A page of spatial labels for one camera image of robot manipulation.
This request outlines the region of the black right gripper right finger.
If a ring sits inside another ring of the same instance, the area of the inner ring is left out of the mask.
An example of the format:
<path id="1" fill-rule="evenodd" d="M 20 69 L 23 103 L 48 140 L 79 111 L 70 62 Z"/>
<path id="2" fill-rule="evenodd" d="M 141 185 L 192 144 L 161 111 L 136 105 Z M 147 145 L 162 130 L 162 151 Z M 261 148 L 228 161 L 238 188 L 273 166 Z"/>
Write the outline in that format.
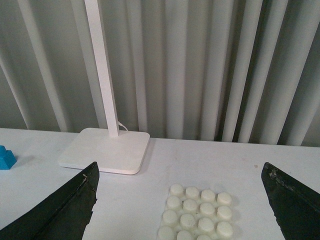
<path id="1" fill-rule="evenodd" d="M 269 162 L 261 180 L 276 222 L 286 240 L 320 238 L 320 194 Z"/>

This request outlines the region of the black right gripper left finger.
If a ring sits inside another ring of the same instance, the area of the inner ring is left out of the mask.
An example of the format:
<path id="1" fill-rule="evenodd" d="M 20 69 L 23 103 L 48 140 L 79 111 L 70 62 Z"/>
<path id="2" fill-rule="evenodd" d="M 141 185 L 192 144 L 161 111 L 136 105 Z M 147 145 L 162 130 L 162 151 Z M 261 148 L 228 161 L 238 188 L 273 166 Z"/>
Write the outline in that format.
<path id="1" fill-rule="evenodd" d="M 30 211 L 1 229 L 2 240 L 81 240 L 97 201 L 100 173 L 92 162 Z"/>

